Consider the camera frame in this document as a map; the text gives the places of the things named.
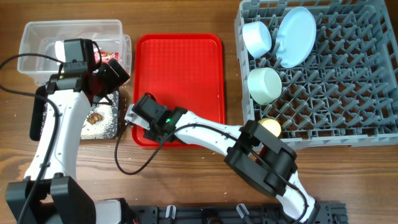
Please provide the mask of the light blue bowl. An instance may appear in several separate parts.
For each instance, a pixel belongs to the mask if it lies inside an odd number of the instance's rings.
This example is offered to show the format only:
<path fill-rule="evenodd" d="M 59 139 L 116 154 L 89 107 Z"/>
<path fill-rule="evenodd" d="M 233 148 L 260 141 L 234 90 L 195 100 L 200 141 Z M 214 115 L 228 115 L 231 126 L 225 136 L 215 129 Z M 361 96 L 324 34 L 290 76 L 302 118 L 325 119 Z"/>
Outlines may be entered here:
<path fill-rule="evenodd" d="M 271 34 L 266 25 L 261 22 L 251 22 L 243 25 L 243 41 L 253 58 L 260 58 L 272 47 Z"/>

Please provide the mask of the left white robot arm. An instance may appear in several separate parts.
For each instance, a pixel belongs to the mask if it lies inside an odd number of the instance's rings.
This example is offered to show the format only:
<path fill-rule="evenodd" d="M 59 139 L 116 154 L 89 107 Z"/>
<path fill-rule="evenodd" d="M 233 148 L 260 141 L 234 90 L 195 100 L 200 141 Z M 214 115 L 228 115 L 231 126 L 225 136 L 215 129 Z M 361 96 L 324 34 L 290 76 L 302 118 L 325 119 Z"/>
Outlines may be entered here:
<path fill-rule="evenodd" d="M 64 41 L 65 61 L 34 94 L 47 107 L 39 122 L 35 157 L 20 182 L 8 184 L 6 202 L 18 223 L 129 223 L 123 198 L 94 202 L 76 182 L 81 130 L 94 98 L 104 98 L 129 79 L 116 59 L 95 59 L 90 39 Z"/>

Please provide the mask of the white rice grains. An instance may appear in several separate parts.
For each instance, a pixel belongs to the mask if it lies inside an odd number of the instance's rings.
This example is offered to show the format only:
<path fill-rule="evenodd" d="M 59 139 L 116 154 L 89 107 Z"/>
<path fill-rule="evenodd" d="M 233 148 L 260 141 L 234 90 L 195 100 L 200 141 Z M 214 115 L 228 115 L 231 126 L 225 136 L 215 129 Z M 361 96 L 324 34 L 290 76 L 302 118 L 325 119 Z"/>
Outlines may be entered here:
<path fill-rule="evenodd" d="M 118 95 L 110 94 L 113 104 L 95 100 L 92 105 L 83 91 L 57 90 L 48 95 L 59 112 L 57 137 L 65 141 L 112 139 L 118 131 Z"/>

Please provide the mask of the green bowl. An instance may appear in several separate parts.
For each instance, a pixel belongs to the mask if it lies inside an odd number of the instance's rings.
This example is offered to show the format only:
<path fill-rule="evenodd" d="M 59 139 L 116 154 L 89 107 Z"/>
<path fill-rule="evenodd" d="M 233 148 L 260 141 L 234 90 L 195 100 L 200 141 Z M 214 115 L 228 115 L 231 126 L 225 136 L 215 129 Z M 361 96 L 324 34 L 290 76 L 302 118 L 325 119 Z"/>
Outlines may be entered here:
<path fill-rule="evenodd" d="M 273 68 L 256 68 L 248 75 L 248 90 L 259 105 L 272 103 L 282 93 L 282 82 Z"/>

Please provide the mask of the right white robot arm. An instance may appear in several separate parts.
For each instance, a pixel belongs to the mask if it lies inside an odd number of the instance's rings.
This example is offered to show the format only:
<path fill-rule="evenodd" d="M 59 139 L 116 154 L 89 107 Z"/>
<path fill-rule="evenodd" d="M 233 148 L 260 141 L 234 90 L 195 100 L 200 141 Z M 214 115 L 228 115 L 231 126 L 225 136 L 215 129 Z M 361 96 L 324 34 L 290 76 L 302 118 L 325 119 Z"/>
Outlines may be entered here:
<path fill-rule="evenodd" d="M 150 94 L 130 105 L 125 119 L 144 128 L 145 138 L 160 146 L 179 141 L 223 155 L 224 162 L 247 184 L 276 198 L 294 223 L 315 221 L 317 202 L 299 180 L 296 152 L 258 122 L 216 123 L 185 108 L 170 110 Z"/>

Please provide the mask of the light blue round plate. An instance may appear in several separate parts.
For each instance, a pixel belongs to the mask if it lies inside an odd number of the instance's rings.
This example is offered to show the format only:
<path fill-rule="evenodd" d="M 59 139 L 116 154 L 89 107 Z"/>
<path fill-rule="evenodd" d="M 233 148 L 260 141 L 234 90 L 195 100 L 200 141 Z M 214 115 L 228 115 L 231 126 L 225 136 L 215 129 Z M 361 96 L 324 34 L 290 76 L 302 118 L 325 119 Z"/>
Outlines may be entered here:
<path fill-rule="evenodd" d="M 312 13 L 305 7 L 295 7 L 286 14 L 278 29 L 275 42 L 279 44 L 280 65 L 293 68 L 304 62 L 315 44 L 317 26 Z"/>

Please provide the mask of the yellow plastic cup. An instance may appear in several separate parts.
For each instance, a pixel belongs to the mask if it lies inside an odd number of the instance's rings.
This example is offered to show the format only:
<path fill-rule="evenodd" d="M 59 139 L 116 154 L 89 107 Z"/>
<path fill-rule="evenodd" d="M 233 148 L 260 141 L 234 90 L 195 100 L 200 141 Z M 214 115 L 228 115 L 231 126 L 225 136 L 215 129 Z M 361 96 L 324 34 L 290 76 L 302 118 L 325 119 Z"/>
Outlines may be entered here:
<path fill-rule="evenodd" d="M 278 121 L 271 118 L 264 118 L 258 121 L 260 125 L 270 131 L 275 137 L 279 137 L 282 131 L 281 125 Z"/>

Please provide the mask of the brown food scrap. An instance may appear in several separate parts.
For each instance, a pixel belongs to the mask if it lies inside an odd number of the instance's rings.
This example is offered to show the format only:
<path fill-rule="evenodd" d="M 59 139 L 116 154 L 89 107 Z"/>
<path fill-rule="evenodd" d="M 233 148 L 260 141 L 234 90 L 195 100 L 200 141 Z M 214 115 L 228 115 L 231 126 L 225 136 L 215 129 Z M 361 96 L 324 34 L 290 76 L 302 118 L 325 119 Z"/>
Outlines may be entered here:
<path fill-rule="evenodd" d="M 86 120 L 90 124 L 96 124 L 97 122 L 102 121 L 103 118 L 99 113 L 92 113 L 89 115 L 89 117 Z"/>

